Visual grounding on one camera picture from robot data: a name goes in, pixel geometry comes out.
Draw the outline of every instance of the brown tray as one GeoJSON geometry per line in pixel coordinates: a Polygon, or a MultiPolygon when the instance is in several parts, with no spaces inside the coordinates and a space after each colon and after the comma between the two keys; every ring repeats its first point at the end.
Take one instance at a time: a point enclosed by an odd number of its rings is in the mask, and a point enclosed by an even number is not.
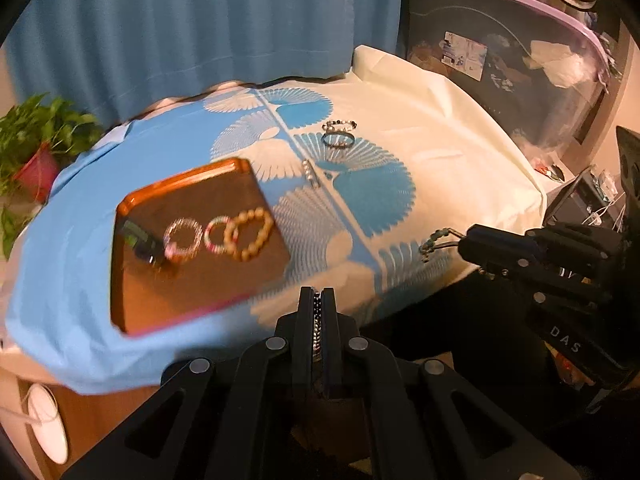
{"type": "MultiPolygon", "coordinates": [[[[203,227],[214,217],[235,216],[268,204],[251,165],[228,158],[172,176],[127,195],[116,211],[162,239],[178,218],[193,218],[203,227]]],[[[255,239],[260,222],[240,232],[238,245],[255,239]]],[[[211,241],[222,243],[223,228],[213,229],[211,241]]],[[[120,232],[113,236],[111,258],[111,321],[129,335],[171,326],[231,306],[239,300],[277,285],[290,255],[277,225],[262,251],[248,262],[215,255],[200,245],[192,260],[157,269],[135,257],[120,232]]]]}

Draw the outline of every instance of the transparent plastic storage bin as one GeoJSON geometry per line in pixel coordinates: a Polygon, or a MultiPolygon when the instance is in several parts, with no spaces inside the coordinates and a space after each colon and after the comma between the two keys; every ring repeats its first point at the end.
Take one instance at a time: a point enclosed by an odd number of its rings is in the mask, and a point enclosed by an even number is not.
{"type": "Polygon", "coordinates": [[[471,95],[532,162],[562,151],[609,79],[596,35],[535,0],[409,0],[407,59],[471,95]]]}

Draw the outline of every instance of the wooden floor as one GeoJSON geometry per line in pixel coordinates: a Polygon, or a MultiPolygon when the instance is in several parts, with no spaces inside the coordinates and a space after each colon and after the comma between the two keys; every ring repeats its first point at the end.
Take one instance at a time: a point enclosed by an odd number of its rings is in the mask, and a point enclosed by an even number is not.
{"type": "MultiPolygon", "coordinates": [[[[30,384],[21,381],[21,393],[30,384]]],[[[69,459],[64,465],[52,462],[40,449],[29,428],[34,453],[47,480],[58,480],[76,460],[135,411],[158,389],[148,386],[99,396],[81,396],[64,386],[50,386],[60,409],[69,442],[69,459]]]]}

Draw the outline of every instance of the label sticker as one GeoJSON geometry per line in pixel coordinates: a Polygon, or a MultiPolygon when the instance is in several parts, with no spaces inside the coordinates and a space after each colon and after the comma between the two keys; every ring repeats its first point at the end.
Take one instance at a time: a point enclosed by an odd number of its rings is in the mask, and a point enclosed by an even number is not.
{"type": "Polygon", "coordinates": [[[442,62],[476,81],[482,77],[486,47],[453,32],[444,33],[442,62]]]}

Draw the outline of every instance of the beaded bracelet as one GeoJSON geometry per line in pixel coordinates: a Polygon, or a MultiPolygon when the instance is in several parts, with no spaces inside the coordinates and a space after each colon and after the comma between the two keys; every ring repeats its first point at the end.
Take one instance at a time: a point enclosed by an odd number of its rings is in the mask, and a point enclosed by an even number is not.
{"type": "Polygon", "coordinates": [[[327,121],[322,125],[322,129],[327,133],[331,132],[352,132],[358,127],[355,121],[327,121]]]}
{"type": "Polygon", "coordinates": [[[264,208],[257,207],[255,210],[249,209],[249,211],[242,211],[238,214],[238,216],[236,216],[228,224],[226,224],[224,236],[226,253],[230,254],[236,260],[247,262],[260,252],[267,239],[269,238],[269,234],[271,233],[272,228],[273,218],[268,211],[264,210],[264,208]],[[255,240],[251,242],[245,249],[239,251],[238,245],[233,240],[233,234],[239,226],[247,224],[254,219],[263,220],[264,224],[258,231],[258,235],[255,240]]]}
{"type": "MultiPolygon", "coordinates": [[[[211,230],[216,225],[224,224],[226,226],[229,224],[229,222],[231,222],[231,217],[229,216],[216,216],[211,222],[207,224],[207,228],[204,229],[204,236],[203,236],[204,246],[207,248],[207,250],[209,250],[214,254],[224,254],[226,252],[224,244],[220,244],[220,245],[213,244],[211,242],[209,235],[211,230]]],[[[238,228],[236,228],[236,230],[231,235],[231,239],[233,243],[236,243],[238,241],[238,228]]]]}
{"type": "Polygon", "coordinates": [[[200,248],[202,240],[202,226],[193,218],[178,218],[166,229],[162,241],[164,242],[164,255],[169,260],[191,260],[200,248]],[[186,248],[178,247],[176,242],[171,240],[172,235],[179,229],[193,229],[193,242],[186,248]]]}

